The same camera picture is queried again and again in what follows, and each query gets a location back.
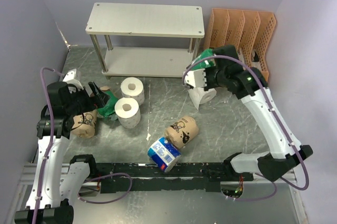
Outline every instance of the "white toilet paper roll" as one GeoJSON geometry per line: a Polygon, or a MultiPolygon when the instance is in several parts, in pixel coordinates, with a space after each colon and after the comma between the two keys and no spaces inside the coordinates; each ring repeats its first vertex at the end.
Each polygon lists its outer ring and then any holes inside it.
{"type": "Polygon", "coordinates": [[[139,105],[134,98],[121,98],[115,105],[115,112],[125,128],[134,128],[141,121],[139,105]]]}
{"type": "Polygon", "coordinates": [[[125,98],[134,98],[137,100],[138,104],[141,105],[144,103],[144,87],[143,83],[134,77],[126,78],[121,83],[122,95],[125,98]]]}
{"type": "Polygon", "coordinates": [[[204,104],[215,97],[216,90],[210,89],[208,91],[204,91],[204,88],[197,87],[197,88],[189,89],[189,95],[190,95],[190,98],[195,108],[199,110],[200,104],[204,104]]]}

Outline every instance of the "cartoon drawing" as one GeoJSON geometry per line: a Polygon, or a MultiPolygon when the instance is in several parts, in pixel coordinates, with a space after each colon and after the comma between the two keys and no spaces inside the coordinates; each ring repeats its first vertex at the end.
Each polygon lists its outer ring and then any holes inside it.
{"type": "Polygon", "coordinates": [[[170,127],[179,133],[179,129],[184,128],[185,123],[183,121],[178,121],[175,122],[173,125],[170,125],[170,127]]]}
{"type": "Polygon", "coordinates": [[[81,121],[79,121],[79,124],[87,124],[90,125],[92,127],[95,127],[95,124],[93,123],[94,117],[92,114],[86,114],[85,118],[83,119],[83,115],[81,115],[81,121]]]}
{"type": "Polygon", "coordinates": [[[189,136],[189,132],[187,132],[187,134],[183,131],[183,136],[181,136],[183,138],[183,143],[187,143],[190,139],[190,136],[189,136]]]}

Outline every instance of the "shelf top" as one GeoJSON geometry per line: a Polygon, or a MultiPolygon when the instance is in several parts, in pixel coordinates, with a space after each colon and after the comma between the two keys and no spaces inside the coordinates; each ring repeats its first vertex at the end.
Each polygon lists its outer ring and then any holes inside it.
{"type": "Polygon", "coordinates": [[[87,27],[91,35],[203,38],[202,9],[198,6],[124,3],[94,4],[87,27]]]}

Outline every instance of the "white shelf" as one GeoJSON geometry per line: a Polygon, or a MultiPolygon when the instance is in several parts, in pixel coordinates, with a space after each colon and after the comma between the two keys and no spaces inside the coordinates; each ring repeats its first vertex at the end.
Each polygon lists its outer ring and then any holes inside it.
{"type": "Polygon", "coordinates": [[[187,49],[114,47],[107,50],[106,76],[182,77],[193,53],[187,49]]]}
{"type": "Polygon", "coordinates": [[[90,35],[203,38],[199,6],[95,3],[87,27],[90,35]]]}

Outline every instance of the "gray marble surface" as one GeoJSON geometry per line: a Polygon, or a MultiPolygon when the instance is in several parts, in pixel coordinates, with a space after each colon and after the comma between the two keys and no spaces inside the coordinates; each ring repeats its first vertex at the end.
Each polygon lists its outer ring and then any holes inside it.
{"type": "MultiPolygon", "coordinates": [[[[72,47],[63,73],[73,68],[81,71],[81,82],[85,86],[88,87],[90,81],[98,86],[108,85],[118,98],[122,97],[120,84],[125,77],[107,80],[101,73],[94,48],[72,47]]],[[[225,88],[217,89],[217,96],[197,111],[180,79],[139,79],[145,89],[145,102],[140,107],[141,122],[133,129],[126,129],[118,120],[98,118],[94,137],[71,137],[64,162],[78,154],[93,154],[97,162],[149,162],[147,150],[150,145],[163,136],[167,126],[184,115],[195,118],[200,132],[181,149],[180,162],[220,162],[238,151],[258,153],[268,150],[253,116],[225,88]]]]}

